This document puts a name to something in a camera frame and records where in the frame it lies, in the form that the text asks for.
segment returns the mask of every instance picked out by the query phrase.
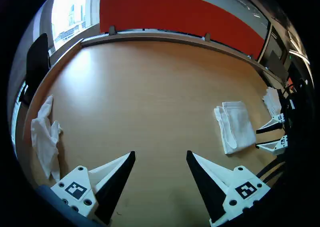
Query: white robotic part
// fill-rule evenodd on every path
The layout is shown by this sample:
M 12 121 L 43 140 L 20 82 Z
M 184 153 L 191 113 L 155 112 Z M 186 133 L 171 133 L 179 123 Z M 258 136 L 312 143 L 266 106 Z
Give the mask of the white robotic part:
M 211 227 L 219 226 L 239 216 L 270 190 L 270 187 L 244 166 L 238 166 L 232 171 L 195 153 L 193 155 L 204 171 L 226 194 L 226 198 L 222 204 L 226 213 L 214 223 L 210 219 Z
M 284 123 L 284 115 L 283 113 L 280 113 L 278 115 L 274 115 L 270 121 L 268 121 L 267 124 L 261 126 L 258 130 L 266 129 L 272 125 L 278 124 L 278 123 Z
M 77 166 L 58 183 L 51 187 L 51 190 L 69 205 L 72 209 L 100 224 L 107 226 L 94 214 L 99 204 L 95 194 L 114 175 L 129 157 L 126 154 L 98 168 L 87 170 L 84 166 Z
M 283 154 L 288 147 L 288 136 L 284 135 L 280 140 L 257 144 L 256 147 L 273 155 Z

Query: chair backrest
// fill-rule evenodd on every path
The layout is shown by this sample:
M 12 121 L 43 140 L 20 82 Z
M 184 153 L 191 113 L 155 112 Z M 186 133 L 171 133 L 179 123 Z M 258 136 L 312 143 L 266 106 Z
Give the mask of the chair backrest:
M 48 36 L 41 34 L 27 53 L 26 84 L 28 89 L 36 90 L 49 71 Z

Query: ceiling light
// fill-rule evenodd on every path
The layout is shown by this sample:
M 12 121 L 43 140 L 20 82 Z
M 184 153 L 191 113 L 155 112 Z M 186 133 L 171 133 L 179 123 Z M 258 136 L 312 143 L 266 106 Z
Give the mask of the ceiling light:
M 299 52 L 294 51 L 294 50 L 289 50 L 289 53 L 294 54 L 296 56 L 299 56 L 301 59 L 305 60 L 310 65 L 310 62 L 307 59 L 307 57 L 305 57 L 304 55 L 300 54 Z

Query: folded white towel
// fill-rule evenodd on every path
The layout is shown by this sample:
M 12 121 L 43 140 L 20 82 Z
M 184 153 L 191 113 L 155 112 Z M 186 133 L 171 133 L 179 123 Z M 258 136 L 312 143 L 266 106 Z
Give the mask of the folded white towel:
M 31 121 L 31 140 L 46 178 L 49 179 L 51 173 L 58 182 L 60 180 L 60 167 L 56 144 L 59 141 L 62 128 L 57 121 L 50 125 L 48 116 L 51 112 L 52 103 L 53 96 L 49 96 L 41 106 L 37 118 Z
M 256 142 L 256 135 L 242 102 L 223 102 L 214 114 L 219 122 L 225 154 L 240 151 Z
M 281 104 L 280 104 L 279 95 L 276 89 L 272 87 L 268 87 L 267 93 L 262 99 L 266 104 L 271 117 L 274 115 L 280 114 Z

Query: black chair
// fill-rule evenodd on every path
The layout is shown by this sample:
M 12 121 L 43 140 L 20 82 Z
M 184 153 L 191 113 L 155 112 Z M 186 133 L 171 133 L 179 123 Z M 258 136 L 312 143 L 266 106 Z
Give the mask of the black chair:
M 41 81 L 51 68 L 48 53 L 48 36 L 41 34 L 31 45 L 27 53 L 26 85 L 23 88 L 19 101 L 29 106 Z

